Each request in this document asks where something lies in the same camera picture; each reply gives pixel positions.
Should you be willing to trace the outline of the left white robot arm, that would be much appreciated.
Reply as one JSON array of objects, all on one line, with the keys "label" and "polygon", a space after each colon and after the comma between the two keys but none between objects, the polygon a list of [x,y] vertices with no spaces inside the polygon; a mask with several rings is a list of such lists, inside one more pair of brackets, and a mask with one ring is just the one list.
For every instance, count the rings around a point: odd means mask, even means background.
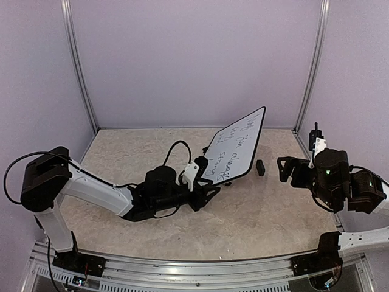
[{"label": "left white robot arm", "polygon": [[189,160],[181,174],[163,163],[146,173],[142,183],[117,185],[88,172],[71,159],[66,147],[51,151],[37,151],[14,160],[7,168],[32,158],[25,168],[19,200],[14,200],[7,185],[3,185],[7,199],[32,212],[48,236],[57,256],[71,270],[85,264],[78,252],[75,235],[67,227],[56,202],[58,195],[72,196],[102,207],[116,216],[130,221],[156,219],[157,213],[189,205],[197,212],[219,193],[220,188],[202,174],[208,164],[204,156]]}]

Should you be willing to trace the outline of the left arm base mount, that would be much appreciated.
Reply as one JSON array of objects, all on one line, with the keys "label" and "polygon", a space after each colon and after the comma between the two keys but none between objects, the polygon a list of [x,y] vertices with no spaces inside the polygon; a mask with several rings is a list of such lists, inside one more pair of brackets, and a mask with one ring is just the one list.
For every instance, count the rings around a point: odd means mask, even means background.
[{"label": "left arm base mount", "polygon": [[85,276],[102,277],[106,259],[96,255],[83,254],[78,251],[57,252],[53,265],[67,271]]}]

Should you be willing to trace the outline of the small whiteboard with wire stand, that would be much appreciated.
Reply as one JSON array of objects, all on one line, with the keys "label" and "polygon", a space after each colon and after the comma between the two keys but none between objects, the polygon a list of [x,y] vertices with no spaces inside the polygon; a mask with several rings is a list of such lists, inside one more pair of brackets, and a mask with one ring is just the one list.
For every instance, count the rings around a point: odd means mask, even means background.
[{"label": "small whiteboard with wire stand", "polygon": [[214,186],[246,176],[255,160],[266,107],[255,110],[213,137],[204,157],[208,166],[202,178]]}]

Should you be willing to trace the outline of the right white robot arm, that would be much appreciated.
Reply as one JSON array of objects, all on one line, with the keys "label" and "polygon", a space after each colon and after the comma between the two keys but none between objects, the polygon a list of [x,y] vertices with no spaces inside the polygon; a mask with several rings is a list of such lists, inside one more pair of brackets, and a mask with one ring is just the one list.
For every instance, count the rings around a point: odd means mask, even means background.
[{"label": "right white robot arm", "polygon": [[[292,156],[277,159],[280,181],[308,189],[316,205],[327,212],[343,209],[365,214],[388,212],[388,183],[364,167],[350,165],[343,150],[315,150],[311,160]],[[388,228],[364,232],[322,234],[311,265],[325,269],[335,259],[388,247]]]}]

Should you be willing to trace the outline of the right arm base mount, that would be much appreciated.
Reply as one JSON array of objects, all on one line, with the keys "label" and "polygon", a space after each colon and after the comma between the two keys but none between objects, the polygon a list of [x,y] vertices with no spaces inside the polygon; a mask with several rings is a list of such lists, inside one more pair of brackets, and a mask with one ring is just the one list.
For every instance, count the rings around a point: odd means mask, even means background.
[{"label": "right arm base mount", "polygon": [[291,266],[295,277],[320,271],[342,267],[343,260],[336,252],[312,252],[291,258]]}]

